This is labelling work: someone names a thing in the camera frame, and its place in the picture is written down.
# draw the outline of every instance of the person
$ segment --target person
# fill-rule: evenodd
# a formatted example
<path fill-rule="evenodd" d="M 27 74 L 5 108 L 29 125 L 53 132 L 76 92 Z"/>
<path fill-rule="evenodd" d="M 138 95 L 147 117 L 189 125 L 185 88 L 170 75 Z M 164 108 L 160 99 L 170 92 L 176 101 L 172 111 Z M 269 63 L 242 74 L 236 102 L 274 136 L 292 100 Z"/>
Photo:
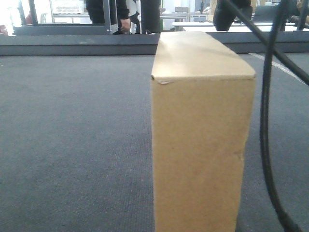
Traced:
<path fill-rule="evenodd" d="M 126 6 L 126 0 L 116 0 L 118 25 L 121 32 L 128 32 L 131 28 L 129 19 L 129 9 Z M 104 23 L 103 0 L 87 0 L 86 9 L 92 23 Z"/>
<path fill-rule="evenodd" d="M 129 9 L 129 18 L 132 23 L 136 24 L 135 34 L 140 34 L 140 21 L 138 16 L 140 15 L 140 8 L 138 7 L 138 2 L 136 0 L 126 0 L 126 5 Z"/>
<path fill-rule="evenodd" d="M 299 23 L 300 13 L 303 9 L 303 0 L 292 0 L 289 5 L 289 21 L 295 23 L 296 25 Z M 309 28 L 309 16 L 306 16 L 305 28 Z"/>

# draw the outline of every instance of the white table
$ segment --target white table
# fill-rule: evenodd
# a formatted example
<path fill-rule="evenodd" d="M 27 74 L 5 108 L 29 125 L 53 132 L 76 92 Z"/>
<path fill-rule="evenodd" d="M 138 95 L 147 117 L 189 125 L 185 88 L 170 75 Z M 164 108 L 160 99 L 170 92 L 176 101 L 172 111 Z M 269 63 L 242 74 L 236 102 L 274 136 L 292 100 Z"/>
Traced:
<path fill-rule="evenodd" d="M 271 31 L 271 26 L 257 26 L 261 31 Z M 286 26 L 285 31 L 295 31 L 297 27 Z M 202 32 L 226 32 L 226 31 L 217 31 L 214 26 L 206 27 L 184 27 L 184 31 L 202 31 Z M 246 26 L 240 27 L 231 27 L 228 32 L 251 32 L 251 30 Z"/>

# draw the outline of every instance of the black cord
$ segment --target black cord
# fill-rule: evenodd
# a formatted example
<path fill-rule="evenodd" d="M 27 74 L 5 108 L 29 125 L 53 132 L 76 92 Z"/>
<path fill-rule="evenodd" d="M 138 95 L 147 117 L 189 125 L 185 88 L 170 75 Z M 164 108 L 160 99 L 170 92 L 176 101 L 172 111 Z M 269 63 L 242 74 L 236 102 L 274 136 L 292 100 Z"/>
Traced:
<path fill-rule="evenodd" d="M 261 121 L 260 121 L 260 141 L 261 141 L 261 157 L 263 164 L 263 172 L 265 182 L 269 193 L 270 200 L 277 213 L 278 220 L 284 228 L 285 232 L 300 232 L 299 226 L 292 221 L 289 215 L 283 209 L 278 193 L 275 188 L 273 174 L 271 170 L 271 161 L 269 155 L 269 142 L 268 142 L 268 110 L 269 110 L 269 96 L 270 96 L 270 77 L 271 77 L 271 63 L 274 53 L 274 46 L 278 31 L 281 27 L 282 21 L 285 16 L 285 9 L 287 8 L 289 0 L 282 0 L 279 4 L 278 14 L 272 26 L 267 45 L 267 52 L 265 54 L 264 71 L 263 71 L 263 84 L 262 84 L 262 98 L 261 98 Z"/>
<path fill-rule="evenodd" d="M 260 39 L 264 45 L 268 45 L 268 39 L 262 34 L 261 30 L 250 21 L 231 0 L 224 0 L 224 4 L 228 9 L 238 16 L 238 18 L 246 24 L 246 26 Z M 284 53 L 274 47 L 274 55 L 284 64 L 288 69 L 291 70 L 295 75 L 297 75 L 303 82 L 309 86 L 309 75 L 299 68 L 294 62 L 292 62 Z"/>
<path fill-rule="evenodd" d="M 290 59 L 287 58 L 285 54 L 279 51 L 275 47 L 276 38 L 278 31 L 284 21 L 285 11 L 288 6 L 289 0 L 282 0 L 279 4 L 278 15 L 275 18 L 273 24 L 269 41 L 261 33 L 261 31 L 249 21 L 245 15 L 237 8 L 237 6 L 230 0 L 225 0 L 226 6 L 229 10 L 238 16 L 246 26 L 248 26 L 251 31 L 265 44 L 267 45 L 267 52 L 265 56 L 264 72 L 263 72 L 263 86 L 262 86 L 262 98 L 261 98 L 261 121 L 260 121 L 260 141 L 261 141 L 261 157 L 263 172 L 265 176 L 265 182 L 268 190 L 269 197 L 277 213 L 278 220 L 285 232 L 302 232 L 300 227 L 293 222 L 289 215 L 283 209 L 278 193 L 276 191 L 269 155 L 269 142 L 268 142 L 268 110 L 269 110 L 269 96 L 270 96 L 270 77 L 271 77 L 271 65 L 273 54 L 285 64 L 292 72 L 294 72 L 299 78 L 301 78 L 307 85 L 309 85 L 309 76 L 302 69 L 300 69 L 296 64 L 294 64 Z"/>

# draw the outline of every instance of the table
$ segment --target table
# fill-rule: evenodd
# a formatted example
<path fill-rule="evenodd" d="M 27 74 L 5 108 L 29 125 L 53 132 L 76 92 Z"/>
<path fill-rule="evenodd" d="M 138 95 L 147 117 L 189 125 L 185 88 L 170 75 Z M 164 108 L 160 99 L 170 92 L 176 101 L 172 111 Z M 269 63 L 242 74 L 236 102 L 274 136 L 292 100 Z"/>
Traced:
<path fill-rule="evenodd" d="M 74 23 L 75 18 L 89 18 L 88 13 L 65 13 L 65 14 L 53 14 L 53 18 L 71 18 Z"/>
<path fill-rule="evenodd" d="M 175 19 L 183 22 L 183 20 L 188 21 L 189 14 L 188 13 L 160 14 L 160 19 Z"/>

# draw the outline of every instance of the gray carpet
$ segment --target gray carpet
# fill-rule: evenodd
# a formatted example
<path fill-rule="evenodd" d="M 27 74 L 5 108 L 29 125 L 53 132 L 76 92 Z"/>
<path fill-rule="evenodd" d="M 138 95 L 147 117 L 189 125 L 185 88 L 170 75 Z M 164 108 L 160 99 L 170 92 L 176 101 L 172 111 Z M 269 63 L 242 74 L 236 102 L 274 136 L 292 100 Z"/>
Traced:
<path fill-rule="evenodd" d="M 238 232 L 281 232 L 259 155 L 263 62 Z M 308 54 L 290 54 L 307 72 Z M 152 56 L 0 57 L 0 231 L 153 232 Z M 270 142 L 284 207 L 309 230 L 309 89 L 275 68 Z"/>

